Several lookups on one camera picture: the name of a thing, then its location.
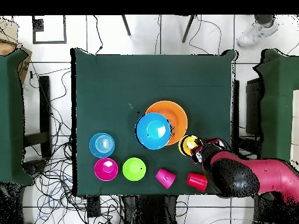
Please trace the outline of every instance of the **light blue bowl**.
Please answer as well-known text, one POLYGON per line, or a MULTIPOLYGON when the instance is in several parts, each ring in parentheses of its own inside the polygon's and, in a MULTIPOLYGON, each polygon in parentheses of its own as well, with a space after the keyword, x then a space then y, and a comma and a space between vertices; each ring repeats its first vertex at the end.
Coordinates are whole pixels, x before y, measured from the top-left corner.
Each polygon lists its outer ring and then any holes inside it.
POLYGON ((114 151, 114 140, 107 133, 97 133, 89 141, 91 153, 98 158, 106 158, 114 151))
POLYGON ((171 138, 171 125, 158 113, 147 113, 137 121, 135 136, 138 142, 147 149, 161 149, 171 138))

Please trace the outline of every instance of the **floor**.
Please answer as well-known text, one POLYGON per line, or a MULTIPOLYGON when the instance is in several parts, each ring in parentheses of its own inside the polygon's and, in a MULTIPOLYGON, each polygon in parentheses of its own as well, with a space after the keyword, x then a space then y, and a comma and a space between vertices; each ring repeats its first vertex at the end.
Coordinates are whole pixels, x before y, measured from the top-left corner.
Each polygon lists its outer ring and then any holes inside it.
MULTIPOLYGON (((127 15, 127 21, 131 30, 131 36, 127 35, 121 16, 97 16, 98 30, 103 41, 103 48, 98 54, 159 54, 160 39, 158 15, 127 15)), ((25 48, 33 52, 32 62, 29 70, 41 75, 48 74, 51 83, 51 99, 66 95, 60 99, 52 101, 63 118, 63 122, 71 127, 71 75, 69 49, 78 47, 94 54, 99 49, 101 43, 96 31, 96 18, 94 16, 66 16, 66 44, 33 44, 32 42, 32 17, 31 16, 5 16, 12 19, 19 25, 18 42, 25 48)), ((36 16, 36 19, 44 19, 44 32, 36 35, 37 41, 63 40, 62 16, 36 16)), ((260 53, 265 48, 278 48, 287 54, 299 42, 299 23, 295 15, 278 15, 278 31, 265 38, 254 48, 239 48, 237 38, 254 23, 253 15, 202 15, 202 20, 213 22, 217 26, 202 22, 199 33, 192 40, 193 46, 201 47, 209 54, 218 55, 225 50, 235 49, 239 52, 237 64, 235 66, 236 79, 240 81, 240 127, 246 124, 246 93, 245 85, 248 80, 257 78, 258 75, 252 69, 260 62, 260 53)), ((162 36, 161 54, 205 54, 204 51, 189 45, 190 39, 199 29, 200 21, 195 19, 186 42, 182 43, 182 37, 188 23, 189 17, 176 15, 162 15, 162 36)), ((293 49, 290 55, 299 55, 299 46, 293 49)), ((36 76, 30 80, 27 75, 24 90, 25 101, 25 132, 26 134, 39 131, 39 90, 33 88, 38 86, 36 76)), ((55 133, 55 123, 52 123, 52 133, 55 133)), ((241 135, 246 135, 245 130, 240 128, 241 135)), ((70 131, 62 127, 58 144, 67 142, 70 131)), ((39 145, 35 146, 40 153, 39 145)), ((26 160, 38 159, 39 156, 33 148, 26 148, 26 160)), ((58 159, 64 157, 61 151, 54 155, 58 159)), ((66 170, 71 173, 71 166, 66 170)), ((66 210, 61 205, 56 205, 56 210, 49 216, 49 212, 54 207, 55 202, 48 202, 40 190, 51 191, 52 194, 59 195, 61 190, 57 183, 45 187, 48 181, 38 181, 36 185, 28 187, 23 198, 23 212, 25 222, 35 224, 84 224, 81 217, 84 212, 77 212, 76 209, 66 210)), ((111 202, 117 207, 117 202, 111 200, 109 196, 103 196, 103 209, 107 209, 111 202)), ((215 195, 180 195, 177 204, 178 224, 252 224, 253 218, 253 199, 252 198, 233 198, 222 199, 215 195)), ((119 216, 116 211, 110 213, 113 216, 112 223, 118 224, 119 216)))

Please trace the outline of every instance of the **plastic cup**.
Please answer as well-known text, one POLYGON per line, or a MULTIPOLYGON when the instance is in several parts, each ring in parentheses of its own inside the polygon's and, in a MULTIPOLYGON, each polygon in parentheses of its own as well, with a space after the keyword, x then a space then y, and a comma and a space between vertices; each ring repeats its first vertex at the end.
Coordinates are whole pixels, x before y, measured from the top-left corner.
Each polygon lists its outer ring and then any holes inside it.
POLYGON ((130 181, 141 180, 146 171, 144 162, 136 157, 127 159, 123 165, 123 174, 130 181))
POLYGON ((207 188, 208 180, 204 175, 189 173, 187 184, 203 192, 207 188))
POLYGON ((114 151, 114 140, 107 133, 97 133, 89 141, 91 153, 98 158, 106 158, 114 151))
POLYGON ((197 136, 188 135, 184 136, 179 141, 179 150, 185 156, 192 156, 191 150, 198 146, 199 139, 197 136))
POLYGON ((156 179, 168 189, 172 183, 175 181, 175 175, 165 169, 160 169, 156 174, 156 179))
POLYGON ((100 180, 110 181, 113 180, 119 171, 116 162, 110 158, 99 159, 95 164, 95 175, 100 180))

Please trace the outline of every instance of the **white sneaker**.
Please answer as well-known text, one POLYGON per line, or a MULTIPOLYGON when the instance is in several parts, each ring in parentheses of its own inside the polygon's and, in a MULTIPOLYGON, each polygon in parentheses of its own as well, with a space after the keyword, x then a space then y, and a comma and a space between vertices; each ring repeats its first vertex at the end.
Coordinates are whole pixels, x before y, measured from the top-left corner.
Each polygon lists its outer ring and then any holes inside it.
POLYGON ((273 25, 268 28, 255 23, 247 33, 244 33, 238 39, 238 45, 240 47, 255 46, 262 38, 272 35, 277 31, 277 29, 278 23, 276 19, 274 19, 273 25))

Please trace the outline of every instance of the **green tablecloth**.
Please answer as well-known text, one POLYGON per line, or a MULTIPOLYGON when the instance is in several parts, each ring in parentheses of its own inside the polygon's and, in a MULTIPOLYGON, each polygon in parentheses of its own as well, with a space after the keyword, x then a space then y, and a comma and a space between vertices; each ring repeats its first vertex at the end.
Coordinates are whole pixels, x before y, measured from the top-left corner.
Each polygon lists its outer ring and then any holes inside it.
POLYGON ((33 183, 22 168, 24 104, 17 68, 27 54, 15 50, 0 56, 0 182, 33 183))
POLYGON ((299 89, 299 57, 281 55, 269 49, 257 67, 265 84, 260 103, 263 133, 262 158, 290 160, 293 91, 299 89))
MULTIPOLYGON (((71 49, 72 90, 76 88, 72 103, 77 105, 77 119, 73 116, 77 195, 200 194, 186 184, 190 172, 202 173, 200 166, 183 156, 177 143, 160 150, 144 149, 135 138, 135 123, 152 103, 171 100, 187 114, 187 134, 229 142, 231 61, 235 56, 235 51, 222 56, 90 55, 71 49), (89 140, 97 132, 110 134, 116 145, 111 158, 119 173, 109 182, 100 181, 93 172, 98 158, 89 151, 89 140), (123 163, 130 157, 147 165, 140 181, 128 181, 122 174, 123 163), (176 174, 168 190, 155 178, 160 168, 176 174)), ((215 192, 208 185, 205 193, 215 192)))

